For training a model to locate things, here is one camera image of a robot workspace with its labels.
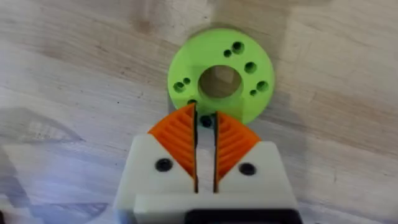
screw head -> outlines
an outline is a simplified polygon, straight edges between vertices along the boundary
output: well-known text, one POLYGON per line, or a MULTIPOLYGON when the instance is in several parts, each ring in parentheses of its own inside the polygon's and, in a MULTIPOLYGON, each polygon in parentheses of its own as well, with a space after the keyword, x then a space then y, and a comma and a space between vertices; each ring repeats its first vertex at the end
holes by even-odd
POLYGON ((200 118, 201 125, 205 128, 210 128, 213 122, 211 121, 211 117, 204 115, 200 118))
POLYGON ((254 175, 256 174, 257 169, 253 164, 245 162, 239 165, 239 171, 243 175, 254 175))
POLYGON ((172 167, 173 162, 167 158, 159 159, 155 164, 155 168, 159 172, 167 172, 172 169, 172 167))

wood grain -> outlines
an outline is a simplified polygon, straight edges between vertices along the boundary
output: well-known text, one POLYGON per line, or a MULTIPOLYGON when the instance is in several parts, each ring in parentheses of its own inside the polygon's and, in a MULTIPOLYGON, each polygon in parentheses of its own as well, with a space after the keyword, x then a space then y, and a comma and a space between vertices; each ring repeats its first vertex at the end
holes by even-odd
MULTIPOLYGON (((275 66, 272 103, 250 127, 278 145, 305 222, 398 223, 397 10, 395 0, 2 0, 0 209, 8 223, 114 223, 132 138, 168 113, 173 55, 200 30, 234 27, 275 66)), ((206 189, 211 144, 200 149, 206 189)))

small hole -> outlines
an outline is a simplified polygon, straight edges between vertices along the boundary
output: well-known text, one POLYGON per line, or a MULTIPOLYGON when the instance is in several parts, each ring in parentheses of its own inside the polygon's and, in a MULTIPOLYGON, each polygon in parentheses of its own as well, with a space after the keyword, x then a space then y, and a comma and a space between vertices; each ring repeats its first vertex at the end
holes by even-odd
POLYGON ((224 51, 224 56, 225 56, 225 57, 230 57, 231 54, 232 54, 232 52, 231 52, 230 50, 225 50, 225 51, 224 51))
POLYGON ((173 167, 173 162, 170 159, 159 159, 156 164, 155 168, 159 172, 167 172, 173 167))
POLYGON ((257 83, 257 90, 258 91, 266 91, 268 90, 268 83, 265 81, 261 81, 257 83))
POLYGON ((191 104, 191 103, 197 103, 197 101, 196 101, 196 100, 194 100, 194 99, 192 99, 192 100, 188 100, 188 103, 187 103, 187 104, 189 105, 189 104, 191 104))
POLYGON ((174 84, 173 88, 177 93, 182 93, 185 90, 185 85, 182 82, 177 82, 174 84))
POLYGON ((253 74, 257 70, 257 65, 254 62, 248 62, 244 66, 244 71, 248 74, 253 74))
POLYGON ((245 162, 239 166, 239 171, 243 175, 254 175, 257 172, 256 167, 248 162, 245 162))
POLYGON ((200 118, 200 122, 201 122, 201 125, 203 125, 203 127, 205 127, 205 128, 210 128, 211 125, 213 124, 213 122, 211 121, 211 117, 207 116, 207 115, 202 116, 200 118))
POLYGON ((183 82, 184 82, 186 85, 189 85, 189 83, 191 83, 191 79, 189 79, 189 78, 184 78, 183 82))
POLYGON ((235 42, 235 43, 232 45, 232 51, 233 51, 235 54, 241 54, 241 53, 243 53, 243 51, 244 51, 244 44, 243 44, 242 42, 235 42))
POLYGON ((250 91, 250 95, 255 96, 257 94, 257 90, 250 91))

countersunk hole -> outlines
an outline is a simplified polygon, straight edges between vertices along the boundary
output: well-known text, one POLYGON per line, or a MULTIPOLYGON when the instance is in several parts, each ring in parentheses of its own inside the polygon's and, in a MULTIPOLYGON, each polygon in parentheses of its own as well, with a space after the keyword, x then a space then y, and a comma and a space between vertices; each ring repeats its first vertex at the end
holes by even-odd
POLYGON ((254 174, 256 174, 257 169, 253 164, 245 162, 245 163, 239 165, 239 171, 243 175, 254 175, 254 174))
POLYGON ((159 172, 167 172, 172 167, 173 167, 173 162, 167 158, 159 159, 155 164, 155 168, 159 172))
POLYGON ((232 55, 232 52, 230 50, 225 50, 224 51, 224 56, 225 57, 230 57, 232 55))
POLYGON ((250 91, 250 95, 255 96, 257 94, 257 90, 250 91))
POLYGON ((244 44, 242 42, 235 42, 232 44, 232 52, 235 54, 241 54, 244 51, 244 44))
POLYGON ((197 101, 196 101, 196 100, 194 100, 194 99, 192 99, 192 100, 188 100, 188 103, 187 103, 187 104, 189 105, 189 104, 191 104, 191 103, 197 103, 197 101))
POLYGON ((261 81, 261 82, 257 83, 257 90, 258 91, 268 90, 268 83, 266 81, 261 81))
POLYGON ((182 82, 177 82, 174 84, 173 88, 177 93, 182 93, 185 90, 185 85, 182 82))
POLYGON ((206 69, 199 78, 200 89, 211 98, 226 98, 241 86, 242 78, 232 67, 215 65, 206 69))
POLYGON ((189 85, 189 83, 191 83, 191 79, 189 79, 189 78, 184 78, 183 82, 184 82, 186 85, 189 85))
POLYGON ((253 74, 257 70, 257 65, 254 62, 248 62, 244 66, 244 71, 248 74, 253 74))

green 3d printed disc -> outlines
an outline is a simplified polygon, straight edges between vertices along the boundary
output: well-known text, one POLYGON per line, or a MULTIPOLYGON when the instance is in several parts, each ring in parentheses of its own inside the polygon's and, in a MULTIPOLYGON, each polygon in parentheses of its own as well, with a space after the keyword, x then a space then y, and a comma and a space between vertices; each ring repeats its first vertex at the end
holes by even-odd
POLYGON ((178 51, 167 85, 177 109, 196 101, 199 118, 222 111, 246 124, 268 105, 274 83, 271 61, 255 40, 236 30, 212 29, 192 37, 178 51), (224 98, 208 96, 199 85, 201 75, 217 65, 231 67, 241 77, 238 89, 224 98))

